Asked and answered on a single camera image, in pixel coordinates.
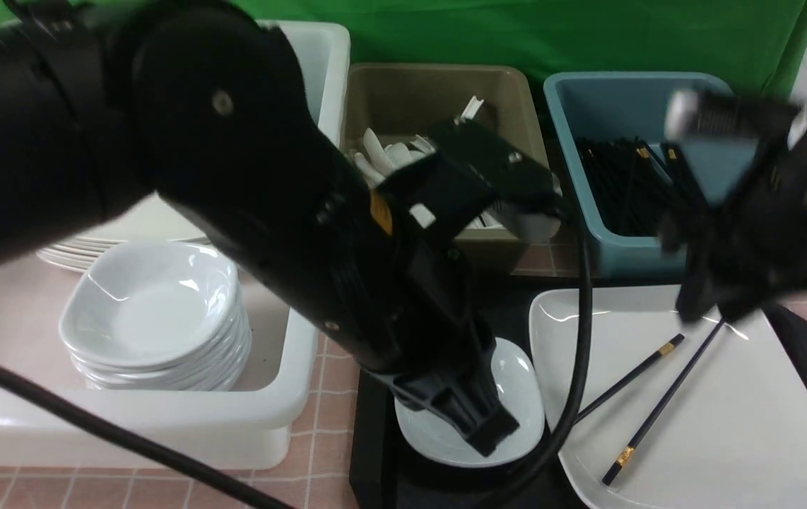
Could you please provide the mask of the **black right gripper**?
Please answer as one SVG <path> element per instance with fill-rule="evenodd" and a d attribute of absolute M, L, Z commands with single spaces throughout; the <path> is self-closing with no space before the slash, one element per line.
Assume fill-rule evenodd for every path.
<path fill-rule="evenodd" d="M 682 322 L 716 308 L 734 322 L 807 291 L 807 168 L 781 141 L 761 141 L 723 201 L 671 205 L 658 229 L 663 252 L 685 250 L 675 309 Z"/>

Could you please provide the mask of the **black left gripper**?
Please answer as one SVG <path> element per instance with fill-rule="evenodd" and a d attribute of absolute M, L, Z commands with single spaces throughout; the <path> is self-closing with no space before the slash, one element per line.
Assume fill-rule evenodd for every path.
<path fill-rule="evenodd" d="M 283 297 L 412 410 L 490 455 L 519 428 L 497 395 L 496 346 L 468 264 L 406 207 L 355 178 L 294 188 L 283 214 Z"/>

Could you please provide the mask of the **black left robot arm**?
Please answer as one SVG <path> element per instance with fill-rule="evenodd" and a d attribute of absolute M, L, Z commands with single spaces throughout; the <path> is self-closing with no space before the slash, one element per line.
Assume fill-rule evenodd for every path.
<path fill-rule="evenodd" d="M 10 3 L 0 264 L 158 194 L 412 409 L 489 455 L 519 428 L 453 238 L 501 193 L 468 120 L 371 190 L 312 119 L 286 35 L 225 1 Z"/>

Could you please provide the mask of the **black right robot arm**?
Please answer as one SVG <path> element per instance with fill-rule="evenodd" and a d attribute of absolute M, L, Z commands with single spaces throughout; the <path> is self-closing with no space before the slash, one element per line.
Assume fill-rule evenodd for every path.
<path fill-rule="evenodd" d="M 679 319 L 716 308 L 729 322 L 807 292 L 807 103 L 679 89 L 664 136 L 755 139 L 755 157 L 716 205 L 672 206 L 659 228 L 664 252 L 685 248 Z"/>

